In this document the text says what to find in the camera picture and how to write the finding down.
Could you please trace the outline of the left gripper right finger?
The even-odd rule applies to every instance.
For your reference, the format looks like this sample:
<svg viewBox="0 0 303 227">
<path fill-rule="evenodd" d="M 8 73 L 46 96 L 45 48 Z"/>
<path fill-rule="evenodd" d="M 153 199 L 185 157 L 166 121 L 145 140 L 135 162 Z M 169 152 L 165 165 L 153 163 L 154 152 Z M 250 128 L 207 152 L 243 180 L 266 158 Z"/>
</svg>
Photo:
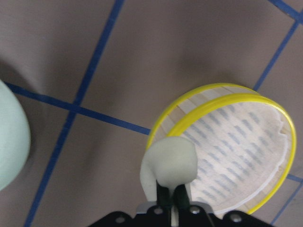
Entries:
<svg viewBox="0 0 303 227">
<path fill-rule="evenodd" d="M 188 208 L 190 200 L 184 184 L 178 185 L 174 191 L 174 203 L 177 208 Z"/>
</svg>

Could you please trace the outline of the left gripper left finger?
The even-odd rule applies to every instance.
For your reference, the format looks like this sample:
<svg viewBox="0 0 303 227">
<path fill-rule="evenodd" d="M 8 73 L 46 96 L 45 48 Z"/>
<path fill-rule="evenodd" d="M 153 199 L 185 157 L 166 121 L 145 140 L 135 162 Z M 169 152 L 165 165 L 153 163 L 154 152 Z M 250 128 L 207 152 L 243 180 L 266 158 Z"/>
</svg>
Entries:
<svg viewBox="0 0 303 227">
<path fill-rule="evenodd" d="M 172 198 L 167 187 L 161 186 L 158 182 L 156 182 L 156 195 L 158 206 L 163 207 L 165 209 L 171 209 Z"/>
</svg>

